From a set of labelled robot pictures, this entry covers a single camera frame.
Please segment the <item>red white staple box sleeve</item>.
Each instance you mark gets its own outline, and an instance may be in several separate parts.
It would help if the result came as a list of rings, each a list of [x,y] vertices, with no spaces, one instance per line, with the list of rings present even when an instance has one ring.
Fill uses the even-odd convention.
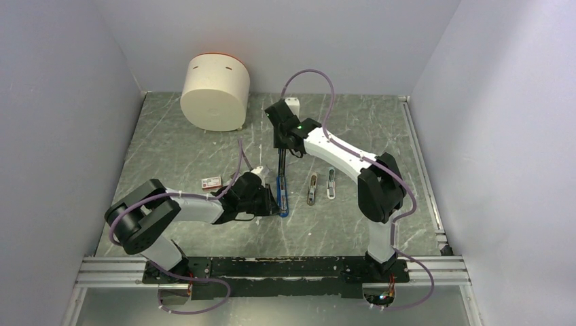
[[[201,189],[206,192],[219,189],[223,185],[222,178],[220,176],[203,178],[201,179],[200,184]]]

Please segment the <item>beige small stapler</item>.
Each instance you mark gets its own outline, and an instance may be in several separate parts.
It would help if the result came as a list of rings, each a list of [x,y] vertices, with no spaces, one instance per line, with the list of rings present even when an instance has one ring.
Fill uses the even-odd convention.
[[[317,181],[318,181],[318,174],[312,173],[309,179],[308,195],[306,200],[306,203],[309,206],[313,206],[315,204]]]

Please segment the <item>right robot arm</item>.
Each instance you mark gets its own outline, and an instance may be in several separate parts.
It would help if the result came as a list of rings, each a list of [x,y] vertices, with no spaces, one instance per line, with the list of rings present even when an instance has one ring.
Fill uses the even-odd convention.
[[[377,156],[361,151],[314,119],[300,120],[284,99],[264,112],[274,129],[276,148],[322,159],[355,182],[357,206],[369,221],[367,274],[372,280],[384,280],[397,260],[391,218],[403,207],[407,194],[395,158],[389,153]]]

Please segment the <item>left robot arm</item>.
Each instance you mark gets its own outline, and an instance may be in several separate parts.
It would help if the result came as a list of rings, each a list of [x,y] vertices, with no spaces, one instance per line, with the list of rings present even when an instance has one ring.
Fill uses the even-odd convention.
[[[104,220],[113,244],[129,255],[146,258],[144,284],[195,285],[213,282],[210,266],[193,267],[183,250],[164,232],[174,221],[221,225],[235,221],[241,213],[254,217],[280,213],[270,185],[252,172],[243,173],[233,184],[209,195],[178,192],[150,179],[113,204]]]

